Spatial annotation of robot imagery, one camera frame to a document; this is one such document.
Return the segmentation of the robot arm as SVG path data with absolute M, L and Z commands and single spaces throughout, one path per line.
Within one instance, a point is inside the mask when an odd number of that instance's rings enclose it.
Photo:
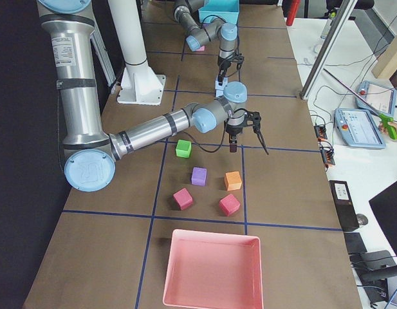
M 62 143 L 63 171 L 69 184 L 85 192 L 98 191 L 123 179 L 119 161 L 190 127 L 207 133 L 224 124 L 231 135 L 244 122 L 246 86 L 225 84 L 212 102 L 192 102 L 176 111 L 160 109 L 165 76 L 149 66 L 134 1 L 110 1 L 125 69 L 120 92 L 98 103 L 90 38 L 96 20 L 90 1 L 38 1 L 41 26 L 49 33 L 56 87 L 63 105 L 67 135 Z
M 204 7 L 206 3 L 206 1 L 175 1 L 173 16 L 174 20 L 185 29 L 186 42 L 191 51 L 196 51 L 212 41 L 219 41 L 217 83 L 221 86 L 227 78 L 227 71 L 231 63 L 236 62 L 237 66 L 242 63 L 241 55 L 237 51 L 237 26 L 214 14 L 203 26 L 198 25 L 192 14 Z

